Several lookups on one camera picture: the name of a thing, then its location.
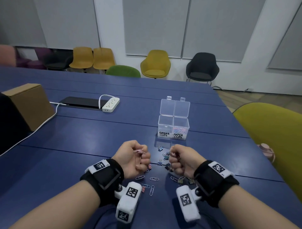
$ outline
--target black wristband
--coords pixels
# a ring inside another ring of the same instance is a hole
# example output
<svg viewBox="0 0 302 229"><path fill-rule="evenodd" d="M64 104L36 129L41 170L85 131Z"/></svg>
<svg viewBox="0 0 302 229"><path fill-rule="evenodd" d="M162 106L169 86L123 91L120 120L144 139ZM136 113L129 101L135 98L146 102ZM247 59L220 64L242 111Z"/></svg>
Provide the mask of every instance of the black wristband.
<svg viewBox="0 0 302 229"><path fill-rule="evenodd" d="M114 159L106 159L110 166L105 167L93 174L88 170L80 180L86 180L95 189L101 199L100 207L116 203L114 191L124 179L122 167Z"/></svg>
<svg viewBox="0 0 302 229"><path fill-rule="evenodd" d="M239 182L233 176L222 177L217 170L214 171L209 166L212 162L211 160L203 162L194 172L194 179L199 184L203 200L207 201L210 206L217 208L220 199L227 190L233 185L239 185ZM219 167L221 171L226 170L221 165Z"/></svg>

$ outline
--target table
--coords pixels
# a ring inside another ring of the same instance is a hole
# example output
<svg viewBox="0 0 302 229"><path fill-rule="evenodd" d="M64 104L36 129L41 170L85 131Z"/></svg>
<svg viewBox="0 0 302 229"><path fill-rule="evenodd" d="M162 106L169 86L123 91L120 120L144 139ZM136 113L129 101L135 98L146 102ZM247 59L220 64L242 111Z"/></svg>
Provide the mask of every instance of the table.
<svg viewBox="0 0 302 229"><path fill-rule="evenodd" d="M104 157L16 146L10 153L0 157L1 174L10 174L10 177L0 177L1 184L6 184L0 187L0 228L7 228L33 208L77 183L88 166L102 159ZM178 183L172 181L170 176L164 166L152 164L151 171L138 181L154 185L155 188L153 196L149 195L148 189L141 194L132 228L199 228L184 221L175 192ZM159 181L150 181L150 177L157 177ZM284 182L240 176L236 179L252 195L299 227L302 226L302 205ZM130 181L133 180L125 180L123 185ZM201 212L215 218L222 228L232 228L219 209L202 202L198 203L198 207ZM105 209L99 209L84 228L92 228ZM114 218L114 212L106 217ZM103 226L109 223L106 217L102 219ZM210 228L206 218L200 223Z"/></svg>
<svg viewBox="0 0 302 229"><path fill-rule="evenodd" d="M100 94L121 99L113 113L60 106L54 119L0 157L0 171L10 174L0 177L0 228L78 182L89 165L113 156L124 141L132 139L148 145L152 155L153 168L145 179L151 174L160 178L153 199L143 193L132 228L200 227L184 222L175 199L178 184L164 166L156 165L174 144L190 146L222 163L237 175L243 188L302 226L301 203L209 85L7 67L0 67L0 75L0 91L41 83L54 102L67 96L98 98ZM167 95L191 102L186 141L157 137L160 100ZM157 150L159 145L164 147L162 152ZM230 228L219 209L204 203L199 203L199 208L223 228ZM105 208L99 209L85 228L91 228L102 211ZM109 213L102 221L109 223L110 217ZM201 223L209 228L206 219Z"/></svg>

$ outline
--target forearm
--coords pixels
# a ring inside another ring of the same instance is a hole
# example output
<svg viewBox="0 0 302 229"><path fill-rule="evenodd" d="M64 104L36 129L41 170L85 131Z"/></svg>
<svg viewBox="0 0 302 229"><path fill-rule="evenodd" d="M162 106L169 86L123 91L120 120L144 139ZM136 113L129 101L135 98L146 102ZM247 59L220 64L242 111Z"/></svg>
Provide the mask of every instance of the forearm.
<svg viewBox="0 0 302 229"><path fill-rule="evenodd" d="M82 180L30 211L10 229L82 228L99 205L94 188Z"/></svg>
<svg viewBox="0 0 302 229"><path fill-rule="evenodd" d="M237 229L298 228L237 185L224 194L218 205L228 221Z"/></svg>

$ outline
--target power socket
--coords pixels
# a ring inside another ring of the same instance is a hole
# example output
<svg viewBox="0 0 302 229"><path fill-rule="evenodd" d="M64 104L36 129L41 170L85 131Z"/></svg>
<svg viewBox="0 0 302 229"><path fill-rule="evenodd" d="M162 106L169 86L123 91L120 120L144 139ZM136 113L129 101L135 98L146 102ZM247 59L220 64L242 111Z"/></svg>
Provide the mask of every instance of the power socket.
<svg viewBox="0 0 302 229"><path fill-rule="evenodd" d="M111 113L114 111L116 106L120 103L120 98L112 97L107 101L107 103L102 107L103 112L109 112Z"/></svg>

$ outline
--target clear plastic box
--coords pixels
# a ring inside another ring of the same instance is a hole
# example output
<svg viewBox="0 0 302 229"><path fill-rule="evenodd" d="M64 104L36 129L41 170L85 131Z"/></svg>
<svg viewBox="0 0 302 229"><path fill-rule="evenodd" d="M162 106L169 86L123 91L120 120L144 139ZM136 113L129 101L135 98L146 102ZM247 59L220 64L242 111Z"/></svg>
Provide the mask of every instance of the clear plastic box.
<svg viewBox="0 0 302 229"><path fill-rule="evenodd" d="M157 136L186 140L190 128L189 110L190 102L185 98L180 98L180 101L172 100L171 96L162 99Z"/></svg>

